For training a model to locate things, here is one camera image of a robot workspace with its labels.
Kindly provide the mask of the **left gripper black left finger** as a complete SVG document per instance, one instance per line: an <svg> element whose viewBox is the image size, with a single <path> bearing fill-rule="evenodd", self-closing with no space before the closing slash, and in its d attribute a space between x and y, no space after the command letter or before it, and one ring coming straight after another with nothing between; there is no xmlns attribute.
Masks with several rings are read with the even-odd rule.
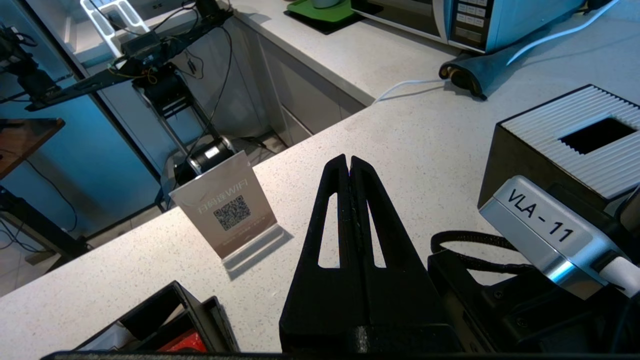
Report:
<svg viewBox="0 0 640 360"><path fill-rule="evenodd" d="M337 196L338 268L319 265L329 199ZM353 233L350 176L345 155L325 164L301 255L279 319L284 353L341 353L362 319L361 267Z"/></svg>

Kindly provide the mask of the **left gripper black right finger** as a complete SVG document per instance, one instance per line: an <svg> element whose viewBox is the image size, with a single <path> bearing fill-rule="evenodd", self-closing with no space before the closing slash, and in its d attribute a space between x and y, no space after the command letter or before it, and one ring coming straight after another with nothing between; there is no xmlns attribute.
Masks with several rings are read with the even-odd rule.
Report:
<svg viewBox="0 0 640 360"><path fill-rule="evenodd" d="M460 340L377 171L350 160L366 353L460 353Z"/></svg>

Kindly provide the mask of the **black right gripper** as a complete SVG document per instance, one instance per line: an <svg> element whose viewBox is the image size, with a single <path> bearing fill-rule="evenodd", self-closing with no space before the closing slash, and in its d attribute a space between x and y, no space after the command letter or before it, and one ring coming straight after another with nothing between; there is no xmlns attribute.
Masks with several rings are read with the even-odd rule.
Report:
<svg viewBox="0 0 640 360"><path fill-rule="evenodd" d="M530 270L482 285L452 251L427 270L469 353L638 353L639 306L608 285L587 300Z"/></svg>

